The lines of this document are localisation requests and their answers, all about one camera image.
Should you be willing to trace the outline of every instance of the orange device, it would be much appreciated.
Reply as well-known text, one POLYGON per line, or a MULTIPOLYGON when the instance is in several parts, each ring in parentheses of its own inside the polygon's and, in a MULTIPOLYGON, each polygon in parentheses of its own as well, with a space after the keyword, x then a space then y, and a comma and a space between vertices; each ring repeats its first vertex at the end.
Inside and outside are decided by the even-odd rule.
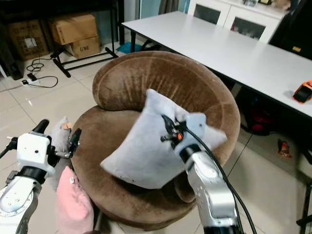
POLYGON ((293 95, 293 99, 300 103, 312 99, 312 80, 302 83, 293 95))

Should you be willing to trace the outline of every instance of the stuffed animal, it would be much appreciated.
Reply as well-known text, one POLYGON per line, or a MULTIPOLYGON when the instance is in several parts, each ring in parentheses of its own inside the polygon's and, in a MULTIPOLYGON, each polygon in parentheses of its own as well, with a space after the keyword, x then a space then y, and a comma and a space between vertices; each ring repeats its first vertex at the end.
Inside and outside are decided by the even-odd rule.
POLYGON ((288 10, 291 6, 291 0, 272 0, 272 6, 283 10, 288 10))

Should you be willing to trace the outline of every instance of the white cabinet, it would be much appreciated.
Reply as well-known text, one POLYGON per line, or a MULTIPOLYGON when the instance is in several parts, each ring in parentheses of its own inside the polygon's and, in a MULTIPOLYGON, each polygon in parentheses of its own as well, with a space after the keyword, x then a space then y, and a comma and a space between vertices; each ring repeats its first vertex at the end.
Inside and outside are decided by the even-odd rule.
POLYGON ((191 0, 188 14, 262 42, 269 42, 286 11, 242 0, 191 0))
POLYGON ((188 15, 223 26, 231 5, 217 0, 192 0, 188 15))

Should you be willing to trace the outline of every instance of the cabinet door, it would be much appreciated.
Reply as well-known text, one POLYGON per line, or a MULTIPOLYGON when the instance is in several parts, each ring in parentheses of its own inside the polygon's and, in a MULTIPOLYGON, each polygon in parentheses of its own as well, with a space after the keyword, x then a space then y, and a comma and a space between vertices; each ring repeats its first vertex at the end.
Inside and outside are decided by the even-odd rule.
POLYGON ((215 0, 191 0, 188 15, 223 26, 231 5, 215 0))
POLYGON ((278 19, 231 6, 224 27, 267 43, 278 24, 278 19))

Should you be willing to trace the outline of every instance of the gray pillow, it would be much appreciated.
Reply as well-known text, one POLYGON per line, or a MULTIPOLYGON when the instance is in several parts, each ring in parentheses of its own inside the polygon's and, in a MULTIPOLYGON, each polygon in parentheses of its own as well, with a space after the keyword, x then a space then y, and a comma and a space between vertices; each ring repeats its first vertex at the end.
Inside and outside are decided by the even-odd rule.
MULTIPOLYGON (((101 162, 101 167, 128 183, 160 189, 184 170, 184 163, 175 155, 170 142, 160 141, 167 134, 161 115, 182 119, 186 114, 169 98, 148 89, 141 115, 122 144, 101 162)), ((206 126, 203 141, 211 149, 226 140, 224 132, 206 126)))
MULTIPOLYGON (((51 144, 55 146, 55 150, 59 152, 67 151, 67 142, 70 135, 70 129, 64 130, 62 125, 68 123, 68 118, 63 117, 52 129, 49 136, 52 138, 51 144)), ((65 167, 68 166, 72 168, 72 163, 70 159, 61 158, 57 165, 55 166, 55 174, 48 178, 49 183, 51 184, 54 191, 57 190, 59 185, 59 178, 62 175, 65 167)))

